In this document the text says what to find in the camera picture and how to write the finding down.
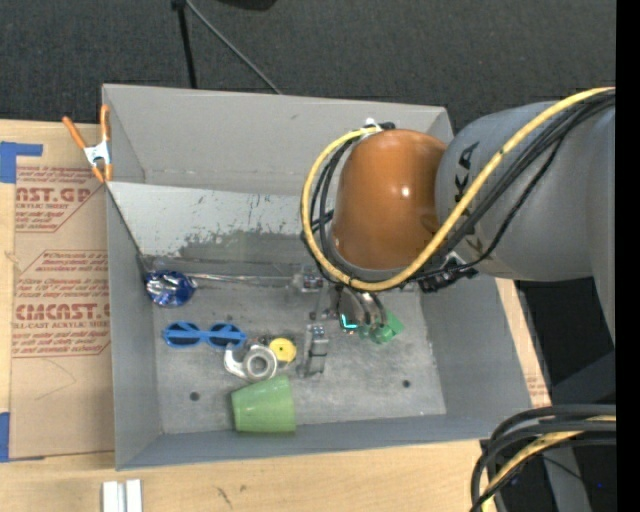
black stand leg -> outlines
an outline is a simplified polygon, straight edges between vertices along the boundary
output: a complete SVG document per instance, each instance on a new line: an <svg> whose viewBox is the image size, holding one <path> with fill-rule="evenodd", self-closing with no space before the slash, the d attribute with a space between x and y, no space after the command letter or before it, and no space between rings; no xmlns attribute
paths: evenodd
<svg viewBox="0 0 640 512"><path fill-rule="evenodd" d="M182 34L182 45L184 46L184 55L187 59L187 69L189 71L189 83L192 89L197 89L196 70L193 65L193 54L191 53L191 43L189 42L189 31L187 30L187 19L184 15L186 0L171 0L171 8L178 11L178 20L180 22L180 34Z"/></svg>

blue tape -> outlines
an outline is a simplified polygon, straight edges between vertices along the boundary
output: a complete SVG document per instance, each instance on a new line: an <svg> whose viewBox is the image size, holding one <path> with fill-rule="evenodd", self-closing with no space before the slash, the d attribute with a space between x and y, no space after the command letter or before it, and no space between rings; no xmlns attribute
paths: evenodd
<svg viewBox="0 0 640 512"><path fill-rule="evenodd" d="M0 463L9 462L9 413L0 413Z"/></svg>
<svg viewBox="0 0 640 512"><path fill-rule="evenodd" d="M18 156L42 156L42 144L18 144L0 142L0 182L16 182L16 160Z"/></svg>

yellow cable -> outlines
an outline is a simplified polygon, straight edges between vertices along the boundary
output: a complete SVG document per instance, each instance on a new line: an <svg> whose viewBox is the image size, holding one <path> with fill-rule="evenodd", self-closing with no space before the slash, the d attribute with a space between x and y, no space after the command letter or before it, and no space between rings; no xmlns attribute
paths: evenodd
<svg viewBox="0 0 640 512"><path fill-rule="evenodd" d="M594 416L593 418L587 418L587 421L616 421L615 416ZM487 485L487 489L490 489L497 484L499 484L505 476L515 467L517 467L523 460L529 458L531 455L534 455L549 446L553 446L554 444L558 444L562 441L565 441L573 436L581 434L584 432L583 430L573 430L567 432L551 432L549 434L545 434L540 436L535 441L532 441L527 446L522 448L518 453L516 453L513 458L511 458L504 466L500 468L500 471L496 473L496 475L491 479L489 484ZM486 512L489 507L489 503L493 500L495 494L492 495L488 500L486 500L481 507L482 512Z"/></svg>
<svg viewBox="0 0 640 512"><path fill-rule="evenodd" d="M363 128L360 130L356 130L346 135L343 135L339 139L335 140L329 146L325 148L325 150L320 154L320 156L316 159L313 167L309 171L307 175L307 179L302 188L302 197L300 200L300 214L302 217L302 228L304 231L305 239L311 252L315 256L316 260L322 267L334 278L343 282L346 285L352 286L353 288L357 288L359 290L368 291L368 292L380 292L383 290L387 290L389 288L393 288L394 286L398 286L399 284L406 281L413 274L415 274L420 268L424 266L431 256L438 250L440 244L443 242L445 237L449 234L449 232L453 229L456 222L460 219L466 208L469 206L473 198L478 194L481 187L487 181L491 173L500 165L502 159L512 151L518 144L520 144L531 132L533 132L536 128L542 125L545 121L556 115L558 112L561 112L567 107L579 103L591 96L596 94L600 94L601 92L608 91L614 89L614 87L600 87L596 89L590 89L588 91L583 91L578 94L574 94L573 96L569 96L564 100L561 100L542 113L538 114L535 118L529 121L525 126L523 126L520 130L518 130L513 137L511 137L507 143L500 148L498 152L489 160L489 162L484 166L482 171L475 178L471 186L462 197L460 202L453 209L449 217L444 221L440 229L433 236L431 241L427 244L427 246L422 250L422 252L418 255L418 257L404 270L396 274L395 276L386 279L384 281L378 282L368 282L362 281L360 279L352 279L349 275L342 272L340 269L335 267L325 256L322 254L322 251L319 249L318 244L315 241L313 236L313 231L311 229L311 221L310 217L312 212L309 212L309 196L311 194L311 185L313 183L313 179L318 173L318 169L322 165L322 162L325 158L336 148L341 146L344 142L348 140L355 139L364 134L373 133L379 131L379 128Z"/></svg>

cardboard sheet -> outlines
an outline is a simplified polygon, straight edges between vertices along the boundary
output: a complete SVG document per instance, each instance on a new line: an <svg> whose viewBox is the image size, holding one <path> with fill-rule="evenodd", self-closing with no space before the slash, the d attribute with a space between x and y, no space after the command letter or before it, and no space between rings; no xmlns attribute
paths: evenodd
<svg viewBox="0 0 640 512"><path fill-rule="evenodd" d="M79 129L97 140L96 126ZM39 157L17 157L6 205L15 212L9 457L110 450L105 190L62 123L0 122L0 140L42 145Z"/></svg>

green plastic cup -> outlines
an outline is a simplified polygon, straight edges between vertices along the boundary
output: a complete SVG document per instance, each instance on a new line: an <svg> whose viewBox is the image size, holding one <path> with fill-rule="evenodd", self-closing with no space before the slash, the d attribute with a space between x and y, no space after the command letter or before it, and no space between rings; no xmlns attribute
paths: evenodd
<svg viewBox="0 0 640 512"><path fill-rule="evenodd" d="M256 382L231 393L238 432L294 432L296 416L286 375Z"/></svg>

